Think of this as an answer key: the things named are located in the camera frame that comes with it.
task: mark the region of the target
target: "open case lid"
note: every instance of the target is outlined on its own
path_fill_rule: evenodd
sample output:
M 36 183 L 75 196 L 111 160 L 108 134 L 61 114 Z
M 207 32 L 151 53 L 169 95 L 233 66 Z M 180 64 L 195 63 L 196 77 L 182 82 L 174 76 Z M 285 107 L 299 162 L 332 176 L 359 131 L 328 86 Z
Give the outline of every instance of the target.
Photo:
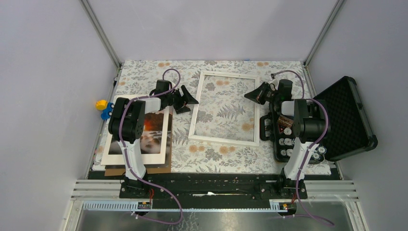
M 344 76 L 314 99 L 326 100 L 331 125 L 322 141 L 327 148 L 325 159 L 338 161 L 377 146 L 353 78 Z

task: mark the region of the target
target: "white picture frame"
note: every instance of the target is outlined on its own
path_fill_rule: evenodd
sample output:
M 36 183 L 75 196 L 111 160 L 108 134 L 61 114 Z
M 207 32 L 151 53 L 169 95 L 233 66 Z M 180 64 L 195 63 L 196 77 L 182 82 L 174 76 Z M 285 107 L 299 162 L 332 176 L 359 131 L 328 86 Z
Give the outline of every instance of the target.
M 144 95 L 116 95 L 114 98 L 114 102 L 119 97 L 133 99 L 136 97 L 141 97 Z M 167 145 L 167 132 L 168 132 L 168 118 L 169 118 L 170 110 L 169 107 L 164 109 L 164 117 L 163 117 L 163 129 L 162 129 L 162 139 L 160 144 L 160 153 L 157 154 L 142 154 L 143 164 L 145 165 L 160 165 L 164 164 L 166 161 L 166 145 Z M 112 134 L 108 132 L 106 137 L 105 146 L 103 148 L 103 154 L 101 159 L 101 165 L 124 165 L 125 161 L 123 159 L 123 155 L 120 154 L 109 154 L 109 149 L 112 142 Z
M 254 90 L 259 85 L 259 76 L 257 75 L 248 75 L 248 74 L 238 74 L 238 73 L 228 73 L 228 72 L 218 72 L 218 71 L 201 71 L 200 79 L 198 81 L 197 87 L 197 95 L 196 100 L 200 102 L 201 98 L 201 91 L 203 89 L 204 84 L 204 76 L 219 76 L 219 77 L 230 77 L 230 78 L 243 78 L 243 79 L 253 79 L 254 80 Z M 254 103 L 254 141 L 237 141 L 237 140 L 230 140 L 224 138 L 215 138 L 215 137 L 207 137 L 207 136 L 200 136 L 195 135 L 195 125 L 197 122 L 197 114 L 198 108 L 200 104 L 194 105 L 190 130 L 189 130 L 189 140 L 192 141 L 205 141 L 205 142 L 213 142 L 213 143 L 221 143 L 221 144 L 234 144 L 238 146 L 250 146 L 250 147 L 259 147 L 259 104 Z

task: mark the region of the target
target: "reflective surface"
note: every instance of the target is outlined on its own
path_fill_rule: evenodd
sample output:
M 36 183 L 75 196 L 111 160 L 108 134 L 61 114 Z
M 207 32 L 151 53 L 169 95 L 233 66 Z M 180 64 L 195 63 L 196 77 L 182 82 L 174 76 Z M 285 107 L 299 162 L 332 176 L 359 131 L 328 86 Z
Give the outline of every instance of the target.
M 277 213 L 258 212 L 185 212 L 178 225 L 163 225 L 135 219 L 130 212 L 84 210 L 79 221 L 79 231 L 351 231 L 348 213 L 343 204 L 314 202 L 305 203 L 313 214 L 323 216 L 336 225 L 329 228 L 311 218 L 271 219 Z M 298 208 L 297 214 L 305 212 Z M 151 212 L 146 216 L 166 221 L 176 221 L 179 213 Z

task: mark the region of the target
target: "framed photograph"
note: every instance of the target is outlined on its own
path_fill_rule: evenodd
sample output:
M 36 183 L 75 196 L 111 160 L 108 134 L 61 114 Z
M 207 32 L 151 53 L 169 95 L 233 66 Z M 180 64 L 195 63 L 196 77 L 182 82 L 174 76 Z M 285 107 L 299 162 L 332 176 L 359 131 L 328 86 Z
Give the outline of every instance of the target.
M 117 98 L 133 99 L 143 95 L 117 95 Z M 156 113 L 147 113 L 144 130 L 140 138 L 140 150 L 145 165 L 161 165 L 166 161 L 166 152 L 171 151 L 172 115 L 169 107 Z M 122 151 L 112 134 L 108 133 L 103 149 L 101 165 L 124 165 Z
M 201 71 L 189 140 L 259 146 L 259 105 L 244 94 L 259 86 L 259 77 Z

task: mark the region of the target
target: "wire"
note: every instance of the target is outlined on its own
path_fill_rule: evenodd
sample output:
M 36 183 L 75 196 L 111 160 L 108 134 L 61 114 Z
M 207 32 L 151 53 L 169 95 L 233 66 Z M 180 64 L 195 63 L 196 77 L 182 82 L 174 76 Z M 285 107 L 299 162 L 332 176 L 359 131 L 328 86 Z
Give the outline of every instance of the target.
M 293 197 L 292 197 L 292 201 L 291 201 L 291 205 L 295 202 L 295 200 L 296 200 L 296 194 L 293 194 Z
M 121 180 L 125 181 L 126 171 L 121 175 L 122 178 L 119 179 L 119 183 L 122 184 Z
M 291 70 L 283 70 L 283 71 L 278 71 L 277 73 L 271 74 L 270 76 L 271 76 L 271 78 L 273 80 L 276 75 L 279 75 L 279 74 L 282 74 L 282 73 L 285 73 L 285 72 L 294 73 L 299 78 L 300 84 L 302 85 L 302 98 L 301 99 L 303 99 L 305 97 L 305 86 L 303 84 L 302 78 L 300 78 L 300 75 L 298 73 L 296 73 L 295 71 L 291 71 Z
M 152 207 L 152 199 L 154 196 L 154 190 L 153 189 L 149 189 L 149 202 L 150 202 L 150 208 Z
M 326 226 L 328 226 L 328 227 L 334 227 L 335 224 L 334 224 L 332 221 L 330 221 L 330 220 L 328 220 L 328 219 L 326 219 L 326 218 L 323 218 L 323 217 L 319 217 L 319 216 L 312 215 L 312 214 L 303 206 L 303 203 L 302 203 L 302 201 L 300 200 L 300 196 L 299 196 L 299 178 L 300 178 L 300 175 L 301 175 L 301 173 L 302 173 L 302 169 L 303 169 L 303 167 L 305 166 L 305 163 L 306 163 L 306 160 L 307 160 L 307 156 L 308 156 L 308 154 L 309 154 L 309 150 L 310 150 L 314 145 L 316 145 L 317 143 L 319 143 L 319 142 L 323 139 L 323 137 L 324 137 L 324 136 L 326 135 L 326 133 L 327 133 L 327 129 L 329 128 L 329 116 L 327 115 L 327 111 L 326 111 L 326 109 L 323 107 L 323 105 L 322 105 L 319 101 L 317 101 L 317 100 L 315 100 L 315 99 L 306 99 L 306 100 L 313 101 L 314 103 L 316 103 L 316 104 L 322 109 L 323 114 L 324 114 L 324 119 L 325 119 L 325 127 L 324 127 L 324 131 L 323 131 L 323 133 L 320 135 L 320 137 L 319 137 L 316 141 L 314 141 L 314 142 L 308 147 L 308 149 L 307 149 L 307 151 L 306 151 L 306 154 L 305 154 L 305 157 L 303 158 L 303 161 L 302 161 L 302 163 L 301 163 L 301 165 L 300 165 L 299 171 L 297 172 L 296 188 L 295 188 L 295 190 L 296 190 L 296 196 L 297 196 L 297 200 L 299 201 L 300 206 L 301 206 L 301 207 L 303 208 L 303 210 L 307 213 L 307 215 L 306 215 L 306 214 L 300 214 L 300 215 L 297 215 L 297 216 L 298 216 L 298 217 L 310 217 L 310 218 L 315 219 L 315 220 L 316 220 L 317 222 L 319 222 L 320 224 L 326 225 Z
M 306 215 L 306 214 L 293 214 L 293 215 L 287 215 L 287 216 L 279 216 L 279 217 L 271 217 L 271 218 L 269 218 L 269 219 L 287 219 L 287 218 L 296 218 L 296 217 L 300 217 L 300 218 L 310 218 L 310 216 L 309 215 Z M 316 218 L 318 218 L 318 219 L 321 219 L 321 220 L 325 220 L 326 222 L 328 222 L 328 223 L 332 223 L 333 224 L 333 222 L 331 222 L 329 219 L 327 219 L 327 218 L 324 218 L 324 217 L 321 217 L 321 216 L 315 216 Z
M 166 71 L 164 71 L 164 73 L 163 73 L 163 80 L 165 79 L 165 74 L 166 74 L 168 71 L 170 71 L 170 70 L 177 72 L 178 78 L 179 78 L 178 81 L 177 81 L 177 83 L 176 83 L 171 89 L 169 89 L 169 90 L 167 90 L 167 91 L 165 91 L 165 92 L 159 93 L 159 94 L 157 94 L 157 95 L 152 95 L 152 96 L 149 95 L 149 96 L 142 96 L 142 97 L 133 98 L 133 99 L 131 99 L 127 104 L 130 105 L 131 103 L 133 103 L 133 102 L 136 101 L 136 100 L 158 97 L 158 96 L 167 94 L 167 93 L 169 93 L 169 92 L 172 92 L 172 91 L 179 85 L 179 83 L 180 83 L 180 81 L 181 81 L 181 75 L 180 75 L 180 72 L 178 72 L 178 70 L 176 70 L 176 69 L 174 69 L 174 68 L 170 68 L 170 69 L 167 69 Z M 147 218 L 147 217 L 139 216 L 139 215 L 136 215 L 136 218 L 142 218 L 142 219 L 145 219 L 145 220 L 151 220 L 151 221 L 155 221 L 155 222 L 162 223 L 162 224 L 166 224 L 166 225 L 176 225 L 176 224 L 179 224 L 179 223 L 183 220 L 183 209 L 182 209 L 182 207 L 181 207 L 181 204 L 180 204 L 179 200 L 176 198 L 176 196 L 175 196 L 173 193 L 171 193 L 168 189 L 166 189 L 165 187 L 160 186 L 160 185 L 157 185 L 157 184 L 150 183 L 150 182 L 145 181 L 145 180 L 143 180 L 142 178 L 138 177 L 138 176 L 136 175 L 136 173 L 133 171 L 132 167 L 130 166 L 129 157 L 127 156 L 127 155 L 128 155 L 128 150 L 127 150 L 127 148 L 126 148 L 125 141 L 123 140 L 123 137 L 122 137 L 123 121 L 125 120 L 126 112 L 128 111 L 129 108 L 130 108 L 130 107 L 125 107 L 125 110 L 123 111 L 123 115 L 122 115 L 122 118 L 120 119 L 120 123 L 119 123 L 119 139 L 120 139 L 120 142 L 122 142 L 122 145 L 123 145 L 123 152 L 124 152 L 124 154 L 125 154 L 126 166 L 128 167 L 130 173 L 131 173 L 136 179 L 138 179 L 139 181 L 141 181 L 141 182 L 143 182 L 143 183 L 145 183 L 145 184 L 154 186 L 154 187 L 156 187 L 156 188 L 163 189 L 164 191 L 166 191 L 170 196 L 173 197 L 173 199 L 176 201 L 176 203 L 177 203 L 177 205 L 178 205 L 178 208 L 180 209 L 180 219 L 179 219 L 178 221 L 176 221 L 176 222 L 167 222 L 167 221 L 157 220 L 157 219 L 153 219 L 153 218 Z

